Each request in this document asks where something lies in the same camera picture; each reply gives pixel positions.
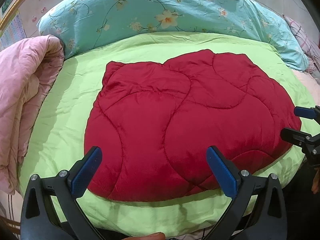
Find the metal screw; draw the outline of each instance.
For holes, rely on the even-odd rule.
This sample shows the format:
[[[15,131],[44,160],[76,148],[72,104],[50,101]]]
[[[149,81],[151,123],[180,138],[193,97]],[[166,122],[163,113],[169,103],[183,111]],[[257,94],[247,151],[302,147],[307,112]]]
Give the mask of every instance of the metal screw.
[[[64,176],[66,176],[67,174],[68,174],[68,172],[67,172],[67,171],[64,171],[64,170],[59,172],[59,176],[60,176],[60,177],[64,177]]]
[[[31,180],[36,180],[38,178],[38,175],[37,174],[33,174],[32,176],[31,176]]]
[[[241,171],[241,175],[244,176],[244,177],[247,177],[247,176],[249,176],[249,171],[247,171],[247,170],[242,170],[242,171]]]
[[[271,178],[278,179],[278,176],[277,176],[277,174],[271,173]]]

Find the gold picture frame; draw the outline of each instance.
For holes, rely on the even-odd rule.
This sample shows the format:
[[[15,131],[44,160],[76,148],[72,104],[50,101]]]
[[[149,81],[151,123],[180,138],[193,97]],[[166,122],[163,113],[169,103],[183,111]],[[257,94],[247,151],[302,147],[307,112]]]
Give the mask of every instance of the gold picture frame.
[[[10,20],[13,19],[13,17],[16,15],[16,12],[19,8],[19,6],[24,2],[25,0],[15,0],[13,4],[7,9],[5,14],[3,15],[3,18],[0,20],[0,33],[4,32],[5,28],[9,24]]]

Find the pink blanket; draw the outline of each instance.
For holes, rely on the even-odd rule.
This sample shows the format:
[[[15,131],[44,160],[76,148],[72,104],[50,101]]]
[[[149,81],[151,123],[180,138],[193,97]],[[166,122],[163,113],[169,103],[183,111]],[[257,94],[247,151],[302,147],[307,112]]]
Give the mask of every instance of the pink blanket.
[[[13,194],[39,109],[63,65],[54,36],[19,41],[0,52],[0,190]]]

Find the red quilt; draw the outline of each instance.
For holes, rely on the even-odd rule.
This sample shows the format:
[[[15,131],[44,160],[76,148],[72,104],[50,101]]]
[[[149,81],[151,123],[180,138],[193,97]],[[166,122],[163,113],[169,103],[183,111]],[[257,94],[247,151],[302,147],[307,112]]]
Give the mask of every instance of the red quilt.
[[[244,54],[210,50],[165,63],[110,62],[93,104],[84,152],[102,149],[88,189],[119,201],[162,201],[218,187],[206,163],[216,145],[251,173],[284,154],[294,105]]]

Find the plaid pillow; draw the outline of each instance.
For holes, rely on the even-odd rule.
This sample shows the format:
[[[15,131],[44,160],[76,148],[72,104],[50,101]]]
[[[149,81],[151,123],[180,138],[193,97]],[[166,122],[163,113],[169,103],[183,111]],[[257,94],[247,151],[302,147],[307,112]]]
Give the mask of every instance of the plaid pillow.
[[[312,73],[316,70],[320,70],[320,49],[319,47],[309,39],[306,32],[302,29],[300,23],[292,20],[286,15],[283,15],[285,21],[288,23],[292,34],[297,39],[302,51],[308,56],[309,67],[307,72]]]

